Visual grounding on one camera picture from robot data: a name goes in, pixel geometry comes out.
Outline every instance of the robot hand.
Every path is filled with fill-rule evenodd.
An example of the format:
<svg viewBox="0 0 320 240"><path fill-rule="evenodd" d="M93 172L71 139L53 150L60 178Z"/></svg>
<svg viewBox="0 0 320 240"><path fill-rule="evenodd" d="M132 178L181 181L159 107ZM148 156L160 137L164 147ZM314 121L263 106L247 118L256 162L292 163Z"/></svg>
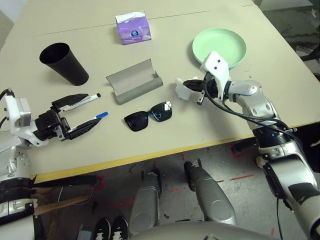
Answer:
<svg viewBox="0 0 320 240"><path fill-rule="evenodd" d="M187 80L184 85L201 92L199 105L207 97L221 110L247 120L257 140L259 160L265 163L263 170L272 193L294 211L308 238L319 239L320 192L300 140L280 120L258 82L231 81L228 63L217 52L210 53L200 69L205 73L203 81ZM242 113L230 109L226 100L238 103Z"/></svg>

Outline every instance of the sneaker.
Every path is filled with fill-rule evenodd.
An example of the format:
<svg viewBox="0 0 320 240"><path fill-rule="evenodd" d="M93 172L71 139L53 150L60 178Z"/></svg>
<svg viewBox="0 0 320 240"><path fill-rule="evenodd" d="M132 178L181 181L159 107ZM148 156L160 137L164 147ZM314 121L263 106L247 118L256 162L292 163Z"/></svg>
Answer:
<svg viewBox="0 0 320 240"><path fill-rule="evenodd" d="M124 217L118 216L112 225L112 240L128 240L128 223Z"/></svg>
<svg viewBox="0 0 320 240"><path fill-rule="evenodd" d="M93 240L109 240L111 234L111 225L108 219L101 218L95 225Z"/></svg>

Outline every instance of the yellow table edge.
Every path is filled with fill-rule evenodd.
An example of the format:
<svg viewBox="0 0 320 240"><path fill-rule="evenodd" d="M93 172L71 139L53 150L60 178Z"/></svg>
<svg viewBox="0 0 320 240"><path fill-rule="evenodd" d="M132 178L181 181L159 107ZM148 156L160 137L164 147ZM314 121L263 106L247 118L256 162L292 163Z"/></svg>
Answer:
<svg viewBox="0 0 320 240"><path fill-rule="evenodd" d="M306 124L291 126L290 128L291 129L298 128L301 126L310 125L310 124L314 124L317 122L318 122L318 120L316 120L314 122L306 123ZM100 171L100 170L104 170L104 169L110 169L110 168L114 168L114 167L118 167L118 166L122 166L122 165L137 163L137 162L141 162L144 160L163 157L166 155L186 152L189 150L202 149L202 148L211 147L214 145L225 144L225 143L229 143L229 142L233 142L233 141L237 141L237 140L241 140L241 139L251 138L253 136L254 136L253 134L250 134L250 135L245 135L245 136L232 137L232 138L227 138L224 140L211 141L211 142L206 142L206 143L201 143L201 144L196 144L196 145L191 145L191 146L183 146L183 147L174 148L174 149L170 149L170 150L153 152L153 153L148 153L148 154L143 154L143 155L138 155L138 156L132 156L132 157L122 158L122 159L113 160L113 161L106 161L106 162L101 162L101 163L87 165L87 166L80 166L80 167L75 167L75 168L70 168L70 169L65 169L65 170L40 173L40 174L31 176L31 179L33 179L36 176L35 183L42 183L42 182L46 182L46 181L62 179L62 178L76 176L76 175L92 173L92 172Z"/></svg>

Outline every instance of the tissue box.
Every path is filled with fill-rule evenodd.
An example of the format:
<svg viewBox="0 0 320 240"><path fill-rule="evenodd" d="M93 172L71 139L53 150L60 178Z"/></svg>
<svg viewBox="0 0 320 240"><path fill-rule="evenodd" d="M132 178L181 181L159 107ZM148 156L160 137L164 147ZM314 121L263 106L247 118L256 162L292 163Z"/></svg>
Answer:
<svg viewBox="0 0 320 240"><path fill-rule="evenodd" d="M115 16L116 27L122 44L151 40L148 20L144 11L134 11Z"/></svg>

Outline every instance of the sunglasses lens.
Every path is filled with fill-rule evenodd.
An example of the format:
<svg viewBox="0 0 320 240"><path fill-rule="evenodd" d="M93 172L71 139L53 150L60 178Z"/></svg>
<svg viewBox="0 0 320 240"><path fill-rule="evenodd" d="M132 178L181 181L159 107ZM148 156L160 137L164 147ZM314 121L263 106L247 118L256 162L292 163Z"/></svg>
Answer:
<svg viewBox="0 0 320 240"><path fill-rule="evenodd" d="M138 111L124 118L126 124L132 131L140 131L148 126L148 113L146 111Z"/></svg>
<svg viewBox="0 0 320 240"><path fill-rule="evenodd" d="M153 108L151 108L150 112L158 122L168 120L172 116L171 102L165 101L159 103L158 105L155 105Z"/></svg>

